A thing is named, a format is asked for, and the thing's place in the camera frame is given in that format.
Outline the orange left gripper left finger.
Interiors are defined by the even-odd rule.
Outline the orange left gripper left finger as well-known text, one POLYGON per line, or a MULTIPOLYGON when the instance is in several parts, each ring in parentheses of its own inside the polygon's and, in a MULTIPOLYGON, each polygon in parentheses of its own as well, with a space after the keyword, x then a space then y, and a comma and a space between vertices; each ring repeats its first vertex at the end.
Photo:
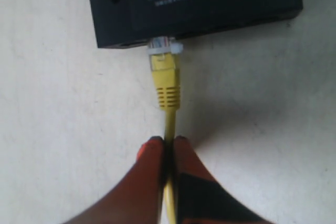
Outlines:
POLYGON ((164 143, 155 136, 139 149, 136 162, 97 203, 66 223, 159 223, 164 143))

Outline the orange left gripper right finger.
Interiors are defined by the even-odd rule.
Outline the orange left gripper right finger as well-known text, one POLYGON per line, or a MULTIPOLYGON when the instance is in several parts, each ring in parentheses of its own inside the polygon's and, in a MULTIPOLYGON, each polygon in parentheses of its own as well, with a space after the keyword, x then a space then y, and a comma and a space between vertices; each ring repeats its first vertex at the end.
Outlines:
POLYGON ((177 223, 267 223, 229 194, 204 166, 189 140, 174 140, 177 223))

